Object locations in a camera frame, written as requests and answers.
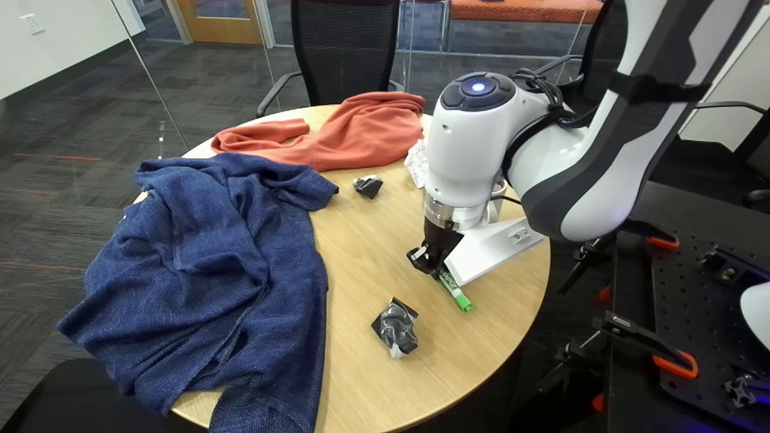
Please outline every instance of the black plastic part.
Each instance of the black plastic part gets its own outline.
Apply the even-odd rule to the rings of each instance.
[[[439,230],[429,219],[423,222],[423,234],[425,234],[425,240],[421,243],[423,254],[417,255],[421,248],[414,248],[406,254],[406,261],[412,263],[412,268],[425,275],[436,275],[443,261],[450,258],[455,246],[461,240],[461,234],[453,230]]]
[[[732,399],[734,409],[743,409],[750,405],[762,405],[767,409],[770,405],[770,384],[767,379],[752,379],[750,374],[743,374],[734,381],[726,381],[722,386],[726,397]]]
[[[590,243],[583,243],[572,255],[575,263],[572,263],[569,275],[559,284],[556,293],[567,293],[575,286],[575,282],[585,275],[586,268],[596,268],[596,264],[605,263],[611,258],[605,254],[605,246],[611,240],[614,240],[614,234],[595,239]]]
[[[417,349],[414,321],[417,310],[403,302],[391,299],[370,328],[388,347],[394,344],[401,353],[412,353]]]
[[[770,191],[750,191],[746,208],[770,215]]]
[[[634,344],[638,349],[648,351],[649,356],[661,356],[669,364],[679,364],[685,370],[696,368],[685,356],[679,353],[676,347],[663,343],[660,334],[654,334],[654,332],[649,332],[625,319],[617,319],[615,314],[609,314],[609,310],[604,314],[601,331],[614,343]]]
[[[383,181],[376,179],[376,175],[367,175],[367,179],[359,179],[359,181],[353,184],[353,189],[356,189],[359,195],[373,199],[373,198],[377,198],[377,192],[379,192],[379,189],[383,189]]]
[[[704,258],[703,258],[703,269],[713,275],[714,282],[732,286],[732,288],[749,288],[752,284],[770,282],[770,269],[734,255],[720,246],[714,246]]]
[[[556,353],[556,365],[537,381],[537,396],[551,393],[556,386],[565,386],[572,381],[575,374],[590,374],[601,379],[601,361],[605,349],[605,334],[595,332],[585,343],[567,343]]]

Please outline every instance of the black cable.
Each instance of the black cable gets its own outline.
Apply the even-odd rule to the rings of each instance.
[[[700,109],[749,109],[749,112],[755,112],[755,114],[759,114],[759,116],[767,114],[765,109],[752,107],[752,104],[749,104],[749,102],[713,102],[713,104],[697,104],[696,109],[697,109],[697,112],[700,112]]]
[[[552,124],[562,129],[580,129],[586,119],[595,116],[595,109],[586,114],[572,114],[565,109],[562,95],[559,85],[551,85],[546,76],[537,76],[526,67],[520,67],[514,76],[507,76],[509,80],[525,83],[526,92],[546,95],[549,100],[549,116]]]
[[[514,206],[522,206],[520,199],[514,199],[514,198],[507,198],[507,195],[490,195],[488,199],[506,199],[506,203],[514,203]]]

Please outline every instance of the door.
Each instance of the door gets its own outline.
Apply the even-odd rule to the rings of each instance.
[[[195,43],[259,43],[252,0],[176,0]]]

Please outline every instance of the orange towel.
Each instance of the orange towel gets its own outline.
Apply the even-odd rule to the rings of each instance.
[[[222,131],[217,155],[254,155],[318,172],[384,167],[406,156],[421,139],[423,100],[403,92],[367,92],[344,100],[318,131],[295,121],[264,121]]]

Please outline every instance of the blue towel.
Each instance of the blue towel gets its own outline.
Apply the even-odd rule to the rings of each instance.
[[[337,189],[257,156],[158,160],[59,332],[141,405],[226,386],[211,430],[313,430],[328,278],[307,213]]]

